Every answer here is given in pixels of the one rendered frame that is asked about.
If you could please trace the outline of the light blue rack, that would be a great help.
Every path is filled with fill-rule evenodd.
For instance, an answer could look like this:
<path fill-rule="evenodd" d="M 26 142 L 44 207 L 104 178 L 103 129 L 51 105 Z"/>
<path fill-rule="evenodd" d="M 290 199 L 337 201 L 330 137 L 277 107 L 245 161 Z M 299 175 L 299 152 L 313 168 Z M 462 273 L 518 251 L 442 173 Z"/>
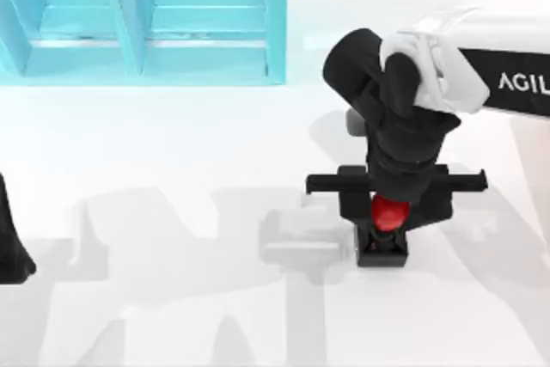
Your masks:
<path fill-rule="evenodd" d="M 279 85 L 287 0 L 0 0 L 0 85 Z"/>

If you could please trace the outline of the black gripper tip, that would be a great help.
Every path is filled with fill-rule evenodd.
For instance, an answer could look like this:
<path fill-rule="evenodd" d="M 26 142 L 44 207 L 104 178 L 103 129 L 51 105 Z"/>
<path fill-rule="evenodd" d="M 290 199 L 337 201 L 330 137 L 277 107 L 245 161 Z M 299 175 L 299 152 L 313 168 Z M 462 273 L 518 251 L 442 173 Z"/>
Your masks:
<path fill-rule="evenodd" d="M 3 175 L 0 173 L 0 285 L 23 284 L 37 266 L 16 231 Z"/>

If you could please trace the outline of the red trophy with black base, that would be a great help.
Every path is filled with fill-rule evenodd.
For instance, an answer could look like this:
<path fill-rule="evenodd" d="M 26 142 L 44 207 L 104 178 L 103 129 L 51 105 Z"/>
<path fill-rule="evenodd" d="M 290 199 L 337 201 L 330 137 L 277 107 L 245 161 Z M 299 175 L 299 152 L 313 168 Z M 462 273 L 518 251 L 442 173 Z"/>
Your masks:
<path fill-rule="evenodd" d="M 370 201 L 369 215 L 357 223 L 357 265 L 369 267 L 403 267 L 408 258 L 404 224 L 408 203 L 391 201 L 376 194 Z"/>

